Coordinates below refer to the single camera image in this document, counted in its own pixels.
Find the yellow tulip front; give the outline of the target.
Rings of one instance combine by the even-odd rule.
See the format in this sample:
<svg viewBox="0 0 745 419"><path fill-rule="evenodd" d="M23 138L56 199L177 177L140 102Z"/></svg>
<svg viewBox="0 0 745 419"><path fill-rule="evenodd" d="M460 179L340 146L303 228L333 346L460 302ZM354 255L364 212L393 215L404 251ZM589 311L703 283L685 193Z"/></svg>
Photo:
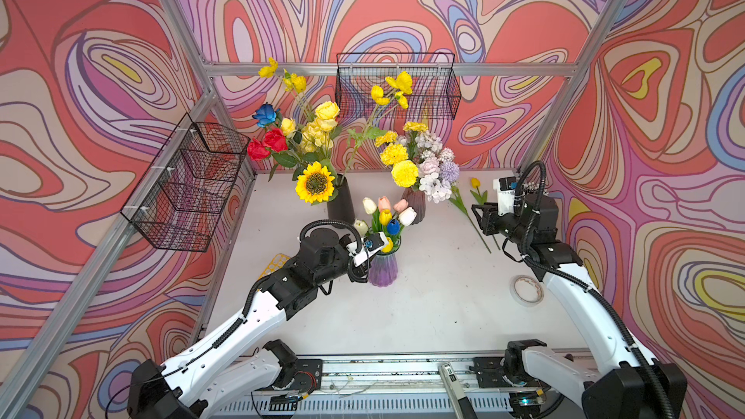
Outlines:
<svg viewBox="0 0 745 419"><path fill-rule="evenodd" d="M473 196L473 199L475 199L475 203L477 203L477 205L484 206L488 202L488 191L486 189L481 188L481 182L478 178L471 178L470 184L471 184L471 196ZM482 232L477 227L476 223L472 222L471 226L473 227L473 229L475 229L475 232L477 233L479 240L484 244L487 252L491 254L492 250L491 248L489 248Z"/></svg>

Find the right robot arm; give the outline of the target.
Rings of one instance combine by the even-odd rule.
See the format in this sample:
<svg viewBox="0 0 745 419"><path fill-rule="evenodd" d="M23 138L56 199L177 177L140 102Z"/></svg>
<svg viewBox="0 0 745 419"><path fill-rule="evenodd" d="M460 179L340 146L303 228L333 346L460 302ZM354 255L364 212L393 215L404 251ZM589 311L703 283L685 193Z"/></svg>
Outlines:
<svg viewBox="0 0 745 419"><path fill-rule="evenodd" d="M538 339L508 344L498 373L512 384L541 381L581 408L587 418L677 418L688 381L631 332L593 283L577 252L558 238L559 210L545 193L547 168L532 162L499 178L494 202L473 205L477 229L514 244L512 261L526 265L562 305L595 362L580 367Z"/></svg>

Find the yellow tulip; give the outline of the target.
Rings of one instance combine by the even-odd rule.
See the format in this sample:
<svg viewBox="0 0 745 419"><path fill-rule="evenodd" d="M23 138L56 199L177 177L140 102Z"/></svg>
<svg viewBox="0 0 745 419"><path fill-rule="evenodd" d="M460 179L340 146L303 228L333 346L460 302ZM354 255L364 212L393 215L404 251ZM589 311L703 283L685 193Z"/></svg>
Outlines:
<svg viewBox="0 0 745 419"><path fill-rule="evenodd" d="M477 203L477 205L484 206L488 202L488 191L486 189L481 188L481 182L478 178L471 178L470 184L471 184L471 196L473 196L473 199L475 199L475 203ZM471 226L473 227L473 229L475 229L475 232L477 233L479 240L484 244L487 252L491 254L492 250L491 248L489 248L482 232L477 227L476 223L472 222Z"/></svg>
<svg viewBox="0 0 745 419"><path fill-rule="evenodd" d="M452 203L452 205L454 205L457 208L458 211L461 211L461 213L465 215L467 221L469 221L469 224L471 225L471 228L475 230L475 233L479 237L479 240L482 242L487 252L491 254L492 253L491 248L489 248L487 242L484 240L480 229L475 225L475 223L471 219L471 215L466 207L462 193L460 192L460 189L457 184L451 184L451 196L449 198L449 201L450 203Z"/></svg>

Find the purple glass tulip vase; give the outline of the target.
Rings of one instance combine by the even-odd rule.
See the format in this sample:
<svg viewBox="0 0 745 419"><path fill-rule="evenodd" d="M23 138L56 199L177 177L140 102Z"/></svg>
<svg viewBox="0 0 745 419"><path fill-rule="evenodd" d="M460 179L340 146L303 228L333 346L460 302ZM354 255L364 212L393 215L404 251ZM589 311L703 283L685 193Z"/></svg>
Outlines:
<svg viewBox="0 0 745 419"><path fill-rule="evenodd" d="M368 283L382 288L390 286L398 277L398 261L395 253L401 244L399 238L388 238L386 245L372 258Z"/></svg>

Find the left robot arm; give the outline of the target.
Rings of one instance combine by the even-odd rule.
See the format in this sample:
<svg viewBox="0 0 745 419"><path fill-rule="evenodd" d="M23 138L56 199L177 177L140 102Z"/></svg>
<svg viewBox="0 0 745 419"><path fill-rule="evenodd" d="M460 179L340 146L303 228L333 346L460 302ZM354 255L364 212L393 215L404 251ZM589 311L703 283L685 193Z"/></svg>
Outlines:
<svg viewBox="0 0 745 419"><path fill-rule="evenodd" d="M366 282L371 259L392 246L386 234L362 237L343 221L309 223L299 234L298 252L260 277L229 320L183 353L160 364L145 361L133 372L128 416L211 418L256 390L292 385L296 355L283 341L265 337L319 295L329 295L339 277Z"/></svg>

